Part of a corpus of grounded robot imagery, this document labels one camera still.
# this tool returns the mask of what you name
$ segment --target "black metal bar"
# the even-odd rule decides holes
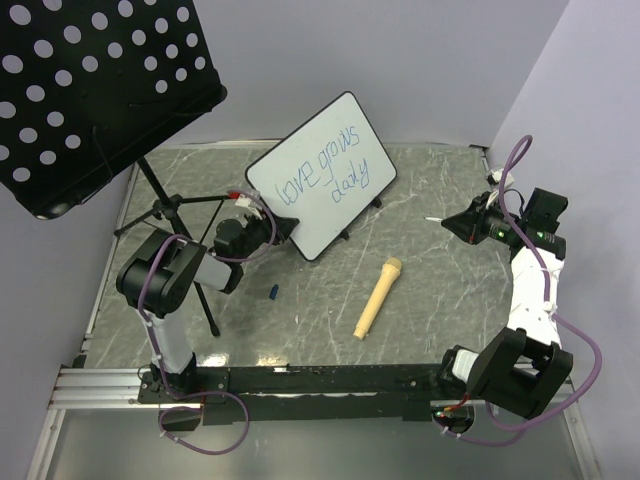
[[[229,200],[229,195],[209,195],[208,197],[189,197],[180,200],[180,205],[188,203],[220,202]]]
[[[204,229],[204,233],[202,234],[202,238],[200,239],[200,243],[204,242],[204,239],[206,238],[207,233],[209,233],[209,229],[211,228],[211,225],[213,225],[213,222],[216,219],[216,217],[218,216],[218,213],[220,212],[220,209],[222,208],[222,205],[224,205],[224,200],[222,200],[220,203],[218,203],[218,207],[216,208],[216,211],[213,212],[213,215],[211,216],[211,220],[209,220],[209,223],[207,224],[207,228]]]
[[[140,170],[149,182],[149,185],[151,185],[151,188],[160,200],[160,203],[163,207],[163,214],[167,218],[167,220],[171,222],[173,230],[176,233],[189,238],[193,238],[191,236],[191,233],[189,233],[189,229],[187,229],[187,226],[184,224],[184,222],[180,218],[180,215],[178,214],[178,206],[173,204],[173,202],[169,198],[169,195],[167,195],[167,192],[165,192],[164,187],[160,183],[160,180],[158,180],[158,177],[156,177],[156,174],[151,169],[151,166],[149,165],[149,162],[147,162],[147,159],[142,157],[140,160],[138,160],[138,165],[140,166]],[[209,322],[209,329],[211,330],[211,334],[214,337],[219,337],[220,329],[213,319],[213,314],[211,313],[211,309],[209,308],[209,303],[207,302],[207,297],[204,294],[202,285],[200,285],[199,283],[194,283],[194,285],[196,287],[196,292],[198,293],[200,303],[202,304],[202,308],[204,309],[204,314],[207,317],[207,321]]]
[[[167,192],[164,191],[164,187],[160,183],[160,180],[158,180],[158,177],[156,177],[156,174],[153,172],[153,170],[151,170],[151,165],[149,165],[149,162],[147,162],[147,159],[144,157],[139,159],[138,166],[140,167],[140,170],[142,170],[142,173],[144,174],[144,176],[147,178],[147,181],[149,182],[149,185],[151,185],[151,188],[155,192],[156,196],[160,199],[160,203],[162,203],[162,206],[164,207],[171,206],[171,200],[169,199],[169,195],[167,195]]]
[[[140,215],[138,218],[132,220],[131,222],[127,223],[126,225],[124,225],[123,227],[115,230],[113,232],[113,234],[120,238],[120,236],[125,233],[128,230],[131,230],[133,227],[135,227],[136,225],[143,223],[147,218],[155,215],[156,213],[159,213],[160,210],[157,208],[152,208],[151,210],[143,213],[142,215]]]
[[[238,395],[256,420],[402,417],[428,421],[432,400],[457,400],[464,395],[464,388],[438,382],[440,369],[440,364],[198,367],[194,388]],[[138,396],[142,404],[183,402],[163,388],[154,389],[151,373],[143,376],[143,384]],[[205,425],[243,419],[231,400],[207,397],[205,401]]]

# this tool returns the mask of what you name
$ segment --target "circular hole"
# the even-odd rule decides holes
[[[40,154],[40,163],[43,165],[51,165],[56,161],[56,154],[51,150],[45,150]]]
[[[195,47],[198,44],[198,36],[195,33],[187,35],[187,45]]]
[[[64,115],[60,112],[51,112],[47,115],[47,123],[52,127],[59,127],[64,123]]]
[[[30,176],[31,172],[24,167],[16,168],[13,171],[13,179],[16,182],[26,182],[27,180],[29,180]]]
[[[64,38],[69,43],[73,43],[73,44],[79,43],[80,40],[82,39],[82,33],[80,33],[80,29],[73,25],[69,25],[68,27],[65,27],[63,33],[64,33]]]
[[[158,33],[167,33],[169,30],[169,23],[164,18],[156,20],[156,31]]]
[[[164,93],[167,91],[167,88],[169,88],[169,85],[167,85],[167,82],[164,80],[158,80],[156,82],[156,92]]]
[[[204,59],[204,57],[196,58],[195,66],[198,70],[202,70],[206,64],[207,64],[207,61]]]
[[[176,70],[176,80],[179,82],[183,82],[187,79],[187,71],[184,68],[179,68]]]
[[[91,23],[97,30],[104,30],[109,25],[109,20],[104,13],[96,12],[91,17]]]
[[[64,141],[64,144],[71,150],[78,148],[80,143],[80,137],[77,135],[69,135]]]
[[[178,20],[186,22],[189,20],[189,9],[187,7],[180,7],[177,12]]]
[[[120,58],[122,56],[122,45],[117,42],[110,43],[107,47],[107,53],[111,58]]]
[[[27,98],[32,102],[44,100],[44,89],[39,85],[31,85],[27,88]]]
[[[15,114],[16,114],[16,107],[13,106],[13,103],[0,102],[0,117],[13,118]]]
[[[158,67],[158,61],[155,57],[147,57],[144,59],[144,68],[150,72],[154,71]]]
[[[98,59],[91,55],[87,55],[82,59],[82,68],[87,72],[95,72],[98,69]]]
[[[122,0],[118,4],[118,12],[123,17],[130,17],[133,15],[133,5],[131,5],[131,2],[128,2],[127,0]]]
[[[46,40],[38,40],[34,43],[33,50],[40,58],[49,58],[53,55],[53,46]]]
[[[166,53],[167,53],[167,57],[176,58],[178,56],[178,47],[171,44],[167,47]]]
[[[38,132],[33,128],[23,128],[18,136],[24,143],[33,143],[38,139]]]
[[[131,35],[131,40],[133,40],[133,43],[140,46],[140,45],[144,45],[144,42],[147,41],[147,36],[144,34],[142,30],[136,30]]]
[[[20,73],[22,71],[22,60],[15,55],[7,55],[2,59],[2,66],[9,73]]]
[[[66,70],[59,70],[55,75],[56,83],[61,87],[68,87],[73,81],[73,77]]]
[[[62,8],[62,0],[42,0],[42,3],[52,12],[57,12]]]
[[[31,13],[22,5],[14,5],[9,9],[9,16],[18,25],[28,25],[31,21]]]

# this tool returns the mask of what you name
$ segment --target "stand leg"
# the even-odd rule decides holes
[[[167,220],[171,222],[171,227],[173,231],[184,235],[189,238],[193,238],[187,229],[187,226],[184,224],[180,215],[178,215],[177,207],[174,207],[171,203],[171,199],[167,195],[167,192],[164,191],[164,188],[156,174],[151,170],[151,166],[147,162],[146,158],[141,158],[138,160],[138,165],[140,166],[140,170],[144,174],[144,176],[149,181],[149,185],[158,196],[160,203],[162,204],[164,216],[167,217]],[[202,308],[204,309],[204,314],[207,317],[207,321],[209,322],[209,328],[211,329],[211,334],[214,337],[220,336],[220,329],[216,325],[215,320],[213,319],[213,315],[211,314],[211,309],[209,308],[209,304],[207,303],[207,298],[204,295],[204,290],[202,289],[202,285],[199,283],[195,284],[196,292],[198,293],[198,298],[200,299],[200,303],[202,304]]]

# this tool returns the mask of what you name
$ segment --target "gray tabletop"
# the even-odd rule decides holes
[[[479,150],[388,146],[397,180],[383,192],[381,209],[361,214],[314,262],[290,243],[245,264],[231,295],[207,290],[222,335],[213,338],[193,288],[181,307],[187,337],[204,365],[331,365],[439,362],[455,344],[480,350],[506,324],[511,295],[508,250],[486,241],[469,246],[425,216],[465,209],[486,190]],[[169,194],[212,195],[244,183],[244,169],[266,147],[159,149],[148,156]],[[146,179],[136,181],[126,220],[155,200]],[[200,238],[216,205],[184,205],[180,214]],[[232,205],[219,219],[239,215]],[[165,221],[157,225],[168,228]],[[118,270],[151,233],[140,225],[118,243],[93,331],[87,367],[149,363],[142,324],[115,290]],[[212,243],[212,233],[205,244]],[[353,336],[384,262],[403,262],[369,335]],[[274,284],[275,300],[269,299]]]

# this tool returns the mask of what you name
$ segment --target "purple cable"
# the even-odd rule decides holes
[[[267,250],[269,250],[269,248],[271,248],[271,245],[273,245],[273,242],[275,242],[275,240],[276,240],[276,230],[277,230],[276,219],[273,218],[273,214],[269,211],[267,206],[264,203],[262,203],[259,198],[257,198],[256,196],[250,194],[249,192],[247,192],[245,190],[240,190],[240,189],[233,189],[233,190],[229,190],[229,193],[239,193],[241,195],[244,195],[248,199],[253,200],[264,211],[264,213],[267,214],[267,218],[269,218],[269,222],[271,223],[271,238],[265,244],[265,246],[262,248],[262,251],[259,251],[253,257],[228,258],[228,257],[215,256],[214,258],[216,260],[221,260],[223,262],[230,262],[230,263],[242,263],[242,262],[250,262],[252,260],[256,260],[256,259],[260,258],[261,256],[263,256],[265,253],[267,253]]]
[[[230,393],[230,392],[209,391],[209,392],[197,392],[197,393],[191,393],[191,394],[188,394],[188,395],[184,395],[184,394],[181,394],[179,392],[174,391],[171,388],[170,384],[169,384],[169,380],[167,378],[167,372],[164,369],[164,361],[162,359],[162,355],[161,355],[161,352],[160,352],[160,346],[158,345],[158,340],[156,338],[156,334],[153,331],[153,323],[151,321],[151,318],[149,318],[149,315],[147,315],[147,312],[144,311],[144,300],[147,297],[147,294],[149,293],[149,285],[151,285],[151,279],[153,278],[154,274],[158,270],[158,266],[160,265],[160,262],[162,261],[162,257],[164,256],[164,254],[166,253],[167,249],[169,248],[169,245],[171,245],[171,243],[175,242],[176,240],[190,241],[190,239],[185,237],[184,235],[177,235],[177,234],[176,235],[171,235],[169,238],[167,238],[164,241],[164,243],[160,247],[160,250],[158,250],[158,253],[156,254],[156,257],[153,259],[153,263],[151,264],[151,268],[149,269],[149,273],[147,274],[147,278],[145,279],[144,284],[142,286],[142,291],[140,292],[140,297],[138,298],[138,311],[140,312],[140,315],[142,315],[142,318],[145,320],[145,325],[146,325],[146,328],[147,328],[147,334],[149,335],[149,341],[151,343],[151,347],[153,348],[153,352],[155,353],[156,357],[158,358],[158,367],[160,369],[160,376],[162,377],[162,383],[164,383],[164,388],[167,391],[167,393],[169,395],[171,395],[172,397],[176,398],[176,399],[186,400],[186,399],[191,399],[191,398],[201,398],[201,397],[205,397],[205,396],[209,396],[209,395],[217,395],[217,396],[232,398],[233,400],[238,402],[238,404],[242,407],[242,411],[244,412],[245,424],[244,424],[244,430],[242,431],[242,434],[240,435],[240,438],[238,438],[236,443],[234,443],[233,445],[231,445],[228,448],[225,448],[224,450],[205,450],[203,448],[196,447],[195,445],[192,445],[192,444],[190,444],[188,442],[185,442],[181,438],[178,438],[175,435],[167,432],[163,428],[162,419],[167,414],[167,412],[169,412],[171,410],[173,410],[173,411],[180,410],[180,411],[190,411],[190,412],[199,413],[199,412],[201,412],[201,410],[199,408],[190,408],[190,407],[174,407],[174,408],[170,408],[169,410],[166,410],[166,411],[162,412],[162,414],[160,414],[160,416],[158,417],[158,426],[160,427],[160,431],[162,432],[162,435],[168,437],[169,439],[173,440],[176,443],[179,443],[180,445],[183,445],[183,446],[187,447],[190,450],[193,450],[194,452],[202,453],[202,454],[205,454],[205,455],[224,455],[225,453],[229,453],[232,450],[235,450],[244,441],[244,439],[247,437],[247,433],[249,432],[249,423],[250,423],[249,422],[249,410],[247,410],[247,406],[244,404],[244,402],[238,396],[236,396],[236,395],[234,395],[233,393]]]
[[[540,264],[540,268],[544,275],[544,301],[548,302],[551,298],[551,276],[547,270],[547,264],[545,263],[544,259],[538,252],[538,249],[533,244],[533,242],[529,240],[529,238],[527,238],[527,236],[524,234],[522,229],[518,227],[518,225],[516,225],[515,220],[509,213],[509,210],[507,210],[507,204],[504,200],[504,190],[505,190],[504,184],[507,179],[507,174],[513,167],[515,167],[518,164],[518,162],[520,162],[520,160],[522,160],[522,157],[524,157],[525,153],[527,153],[527,150],[529,150],[529,147],[531,147],[532,142],[533,142],[533,137],[531,135],[525,135],[520,139],[520,141],[518,141],[518,143],[516,143],[516,146],[513,147],[513,150],[511,150],[511,153],[509,154],[509,158],[507,159],[507,162],[505,163],[504,168],[502,170],[502,176],[500,178],[500,184],[498,186],[498,201],[500,203],[500,209],[502,210],[502,214],[504,215],[505,219],[507,220],[507,222],[509,223],[513,231],[516,232],[516,234],[522,239],[522,241],[527,246],[527,248],[531,250],[536,260]],[[489,402],[485,402],[487,407],[487,413],[489,414],[489,418],[491,418],[491,421],[496,427],[500,428],[501,430],[505,430],[507,432],[517,432],[513,438],[511,438],[510,440],[506,440],[505,442],[496,443],[496,442],[490,442],[488,440],[482,440],[479,438],[469,438],[464,436],[458,437],[455,433],[452,433],[449,431],[446,432],[447,434],[451,434],[450,436],[457,437],[462,441],[465,441],[468,443],[474,443],[477,445],[484,445],[484,446],[511,445],[512,443],[515,443],[518,440],[520,440],[528,429],[535,427],[537,425],[540,425],[542,422],[545,422],[546,420],[549,420],[554,415],[557,415],[558,413],[562,412],[563,410],[573,405],[575,402],[578,401],[580,397],[582,397],[585,393],[587,393],[587,391],[595,383],[596,379],[598,378],[598,375],[600,375],[600,370],[602,369],[602,352],[600,351],[600,347],[598,347],[598,344],[590,336],[588,336],[586,333],[584,333],[582,330],[575,327],[571,323],[567,322],[557,313],[554,312],[552,314],[552,318],[557,323],[562,325],[564,328],[566,328],[567,330],[569,330],[570,332],[574,333],[575,335],[580,337],[582,340],[584,340],[593,350],[593,355],[594,355],[593,368],[591,369],[591,373],[589,374],[587,379],[584,381],[584,383],[582,383],[582,385],[580,385],[575,392],[573,392],[571,395],[569,395],[567,398],[565,398],[561,403],[553,407],[551,410],[544,412],[543,414],[537,416],[532,420],[527,420],[526,422],[519,423],[517,425],[506,425],[498,421],[498,419],[493,414],[493,411],[491,409],[491,404]]]

